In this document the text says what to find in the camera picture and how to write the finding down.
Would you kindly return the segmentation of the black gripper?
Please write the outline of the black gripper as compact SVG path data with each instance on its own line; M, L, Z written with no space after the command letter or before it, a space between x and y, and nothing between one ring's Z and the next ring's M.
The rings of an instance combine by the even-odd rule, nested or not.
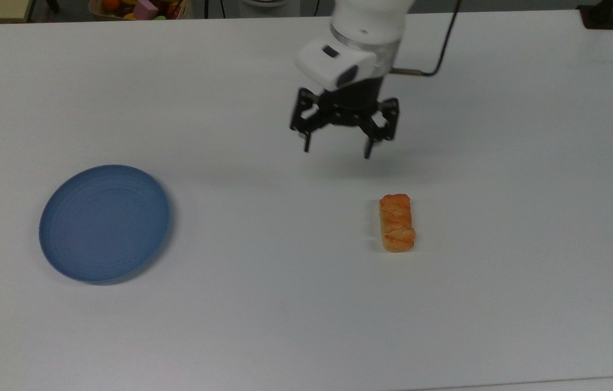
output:
M371 157L375 144L393 141L400 104L395 97L378 101L383 81L383 77L364 79L337 91L323 91L320 96L300 87L292 109L290 129L303 137L304 152L309 153L313 133L329 124L358 126L367 136L365 159ZM383 125L374 120L376 114L383 117Z

